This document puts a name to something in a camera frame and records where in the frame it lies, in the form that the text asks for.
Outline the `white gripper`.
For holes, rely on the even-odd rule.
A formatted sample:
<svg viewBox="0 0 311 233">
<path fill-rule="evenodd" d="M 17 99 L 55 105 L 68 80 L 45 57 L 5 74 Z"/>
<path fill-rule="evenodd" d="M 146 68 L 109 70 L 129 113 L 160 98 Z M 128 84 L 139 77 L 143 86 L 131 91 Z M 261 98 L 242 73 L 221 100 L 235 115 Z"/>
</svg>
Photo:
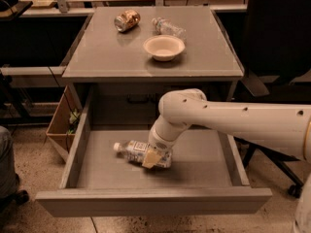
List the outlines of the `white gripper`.
<svg viewBox="0 0 311 233">
<path fill-rule="evenodd" d="M 157 150 L 168 151 L 174 146 L 174 143 L 163 140 L 163 139 L 155 138 L 155 137 L 150 137 L 149 143 L 152 149 L 147 150 L 142 166 L 145 168 L 151 169 L 161 159 L 161 154 Z"/>
</svg>

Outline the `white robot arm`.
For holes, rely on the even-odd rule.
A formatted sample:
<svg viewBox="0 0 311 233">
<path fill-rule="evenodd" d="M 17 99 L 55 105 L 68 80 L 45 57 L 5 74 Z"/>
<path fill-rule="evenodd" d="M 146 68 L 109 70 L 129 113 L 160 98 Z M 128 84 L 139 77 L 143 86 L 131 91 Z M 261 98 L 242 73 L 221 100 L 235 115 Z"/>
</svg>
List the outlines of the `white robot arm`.
<svg viewBox="0 0 311 233">
<path fill-rule="evenodd" d="M 148 139 L 156 150 L 171 149 L 198 125 L 311 163 L 310 105 L 215 102 L 194 88 L 165 93 L 158 111 Z"/>
</svg>

